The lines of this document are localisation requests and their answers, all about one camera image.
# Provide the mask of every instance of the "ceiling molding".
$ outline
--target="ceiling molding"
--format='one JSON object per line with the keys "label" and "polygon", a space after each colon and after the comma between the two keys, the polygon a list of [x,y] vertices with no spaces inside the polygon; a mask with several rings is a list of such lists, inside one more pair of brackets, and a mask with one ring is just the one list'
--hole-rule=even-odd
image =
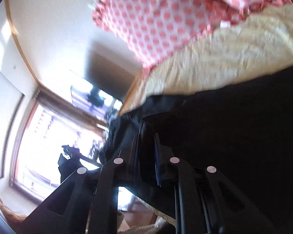
{"label": "ceiling molding", "polygon": [[15,30],[14,28],[14,25],[13,25],[13,22],[12,22],[12,18],[11,18],[11,11],[10,11],[10,3],[9,3],[9,0],[4,0],[4,4],[5,4],[5,11],[6,11],[6,18],[9,22],[9,25],[10,25],[10,29],[11,29],[11,33],[12,33],[12,37],[13,37],[13,40],[14,40],[14,43],[18,49],[18,52],[20,53],[24,63],[26,64],[29,72],[31,73],[31,75],[33,76],[34,80],[36,81],[36,83],[38,84],[38,86],[41,86],[41,83],[40,81],[38,80],[38,78],[36,77],[34,71],[32,70],[32,68],[30,67],[24,53],[23,53],[23,50],[21,48],[21,45],[18,41],[18,38],[17,38],[17,31]]}

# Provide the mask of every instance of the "black blanket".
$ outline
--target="black blanket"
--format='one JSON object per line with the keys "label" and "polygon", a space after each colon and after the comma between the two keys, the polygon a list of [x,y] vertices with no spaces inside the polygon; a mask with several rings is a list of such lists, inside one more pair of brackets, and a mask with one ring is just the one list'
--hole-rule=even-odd
{"label": "black blanket", "polygon": [[[156,103],[164,106],[160,96]],[[195,167],[215,166],[279,230],[292,232],[293,67],[245,83],[198,92],[175,104],[169,112],[142,119],[141,142],[152,127],[161,143],[172,147],[177,157]],[[102,152],[105,161],[117,155],[119,145],[131,142],[143,116],[140,112],[135,116],[135,111],[127,114],[126,124],[121,122],[124,117],[114,123],[117,125],[112,129],[110,146]],[[154,165],[153,148],[146,145],[140,154],[141,175],[153,185],[154,172],[143,173],[144,167]],[[163,191],[157,193],[156,188],[144,183],[136,188],[136,194],[174,216],[172,192],[163,195]]]}

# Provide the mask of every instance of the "brown fur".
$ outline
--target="brown fur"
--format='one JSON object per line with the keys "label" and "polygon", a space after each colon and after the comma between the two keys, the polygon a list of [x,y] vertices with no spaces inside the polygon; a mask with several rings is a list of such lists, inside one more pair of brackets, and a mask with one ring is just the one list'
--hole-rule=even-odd
{"label": "brown fur", "polygon": [[7,206],[5,206],[0,198],[0,210],[2,211],[3,215],[5,216],[6,221],[8,222],[9,226],[16,232],[17,227],[25,220],[27,217],[23,214],[18,214],[10,210]]}

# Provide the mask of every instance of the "bed sheet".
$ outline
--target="bed sheet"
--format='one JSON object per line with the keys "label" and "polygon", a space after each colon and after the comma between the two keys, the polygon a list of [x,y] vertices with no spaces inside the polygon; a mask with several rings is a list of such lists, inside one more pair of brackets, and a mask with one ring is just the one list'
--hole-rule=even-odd
{"label": "bed sheet", "polygon": [[156,94],[193,94],[293,65],[293,4],[269,6],[237,26],[220,28],[177,51],[148,77],[138,74],[119,115]]}

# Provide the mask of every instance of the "cream bedspread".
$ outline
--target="cream bedspread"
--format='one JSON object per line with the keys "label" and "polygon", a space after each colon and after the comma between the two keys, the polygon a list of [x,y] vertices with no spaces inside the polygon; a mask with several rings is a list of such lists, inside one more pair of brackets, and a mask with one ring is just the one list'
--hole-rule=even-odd
{"label": "cream bedspread", "polygon": [[293,65],[293,5],[267,7],[246,22],[215,30],[136,76],[120,114],[154,94],[192,94],[271,74]]}

